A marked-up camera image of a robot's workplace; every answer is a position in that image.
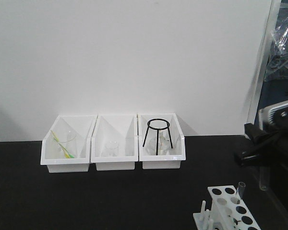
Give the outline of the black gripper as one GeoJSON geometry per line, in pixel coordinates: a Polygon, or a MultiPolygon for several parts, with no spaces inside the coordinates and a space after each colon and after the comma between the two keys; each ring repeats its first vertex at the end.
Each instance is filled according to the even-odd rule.
{"type": "Polygon", "coordinates": [[[244,124],[245,135],[255,146],[234,152],[234,161],[240,167],[288,165],[288,100],[259,110],[259,127],[244,124]]]}

